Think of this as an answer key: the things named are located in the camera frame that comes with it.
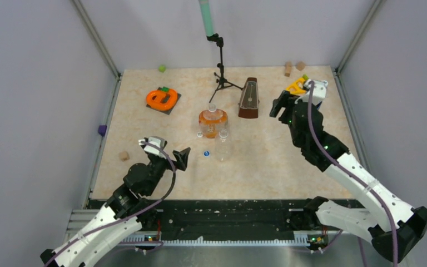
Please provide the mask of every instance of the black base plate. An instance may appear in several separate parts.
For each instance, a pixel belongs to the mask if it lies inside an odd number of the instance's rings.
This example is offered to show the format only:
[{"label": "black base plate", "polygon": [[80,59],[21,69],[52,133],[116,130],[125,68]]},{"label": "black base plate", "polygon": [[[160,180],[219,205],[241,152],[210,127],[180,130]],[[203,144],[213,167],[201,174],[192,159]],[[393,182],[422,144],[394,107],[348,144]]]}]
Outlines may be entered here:
[{"label": "black base plate", "polygon": [[[334,200],[342,206],[362,207],[356,200]],[[291,240],[297,229],[287,219],[301,216],[303,200],[165,200],[156,206],[163,240]],[[88,209],[103,201],[90,200]],[[157,226],[143,228],[156,231]]]}]

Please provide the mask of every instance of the tripod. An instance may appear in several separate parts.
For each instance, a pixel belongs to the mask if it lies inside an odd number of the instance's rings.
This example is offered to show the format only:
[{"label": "tripod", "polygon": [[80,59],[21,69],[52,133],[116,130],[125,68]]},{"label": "tripod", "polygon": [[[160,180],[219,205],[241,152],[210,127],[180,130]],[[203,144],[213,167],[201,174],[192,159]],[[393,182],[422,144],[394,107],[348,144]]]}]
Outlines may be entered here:
[{"label": "tripod", "polygon": [[219,37],[219,35],[217,33],[215,33],[212,36],[207,36],[207,40],[215,42],[217,44],[218,47],[220,47],[220,63],[217,64],[217,67],[220,69],[220,76],[214,72],[213,75],[215,77],[217,77],[217,83],[219,84],[217,86],[217,89],[215,89],[212,97],[210,98],[210,100],[208,101],[209,103],[212,102],[212,99],[214,99],[215,94],[217,93],[217,91],[225,89],[225,88],[229,88],[232,86],[235,86],[236,88],[243,90],[243,88],[241,88],[240,86],[229,82],[227,79],[225,79],[224,77],[224,73],[225,73],[225,66],[224,66],[224,54],[223,54],[223,46],[224,46],[224,39],[223,37]]}]

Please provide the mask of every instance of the green tube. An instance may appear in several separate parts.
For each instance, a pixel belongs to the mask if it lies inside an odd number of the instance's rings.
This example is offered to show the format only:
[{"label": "green tube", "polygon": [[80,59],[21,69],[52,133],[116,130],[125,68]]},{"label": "green tube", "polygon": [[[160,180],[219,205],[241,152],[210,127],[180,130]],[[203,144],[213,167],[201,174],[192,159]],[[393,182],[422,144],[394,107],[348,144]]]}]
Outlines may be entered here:
[{"label": "green tube", "polygon": [[210,15],[210,6],[208,0],[199,0],[200,11],[202,12],[203,27],[207,37],[214,35],[214,26],[212,25],[212,16]]}]

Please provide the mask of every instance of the brown metronome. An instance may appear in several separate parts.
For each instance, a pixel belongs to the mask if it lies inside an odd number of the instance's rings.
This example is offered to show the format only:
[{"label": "brown metronome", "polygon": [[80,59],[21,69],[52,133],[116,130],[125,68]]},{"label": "brown metronome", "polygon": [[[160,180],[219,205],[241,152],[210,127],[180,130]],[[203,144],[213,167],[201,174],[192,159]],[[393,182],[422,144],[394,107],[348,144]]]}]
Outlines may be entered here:
[{"label": "brown metronome", "polygon": [[258,118],[258,89],[257,79],[249,77],[246,79],[245,86],[241,92],[239,102],[238,117],[240,118]]}]

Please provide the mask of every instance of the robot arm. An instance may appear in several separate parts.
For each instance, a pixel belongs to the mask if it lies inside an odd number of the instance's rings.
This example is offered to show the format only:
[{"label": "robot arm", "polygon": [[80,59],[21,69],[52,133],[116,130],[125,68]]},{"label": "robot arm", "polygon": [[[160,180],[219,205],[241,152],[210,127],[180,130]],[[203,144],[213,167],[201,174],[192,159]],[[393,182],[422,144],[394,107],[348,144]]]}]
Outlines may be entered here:
[{"label": "robot arm", "polygon": [[359,236],[372,243],[384,258],[392,261],[390,221],[381,203],[371,194],[370,190],[374,190],[394,218],[398,237],[398,261],[400,262],[425,234],[427,208],[415,209],[396,197],[359,164],[341,141],[323,130],[323,115],[318,111],[317,106],[320,106],[321,101],[325,98],[327,82],[308,80],[304,84],[304,88],[310,86],[313,86],[314,92],[317,92],[316,95],[315,93],[312,95],[311,120],[318,140],[333,159],[361,178],[367,187],[333,165],[313,140],[307,113],[310,91],[302,96],[283,91],[279,98],[274,100],[270,116],[276,117],[279,111],[285,108],[279,121],[289,126],[294,146],[301,149],[302,155],[309,163],[347,188],[367,210],[362,212],[348,209],[318,196],[304,207],[308,216],[307,221],[315,226],[333,226]]},{"label": "robot arm", "polygon": [[[45,266],[94,266],[125,237],[141,230],[143,226],[150,227],[155,223],[156,210],[149,207],[143,196],[153,193],[166,170],[186,170],[190,148],[181,152],[173,151],[176,161],[171,161],[162,152],[167,144],[164,139],[152,136],[140,140],[139,144],[150,163],[131,166],[123,178],[123,185],[113,192],[97,215],[77,235],[54,250],[44,251],[40,258]],[[173,185],[162,199],[169,194]]]}]

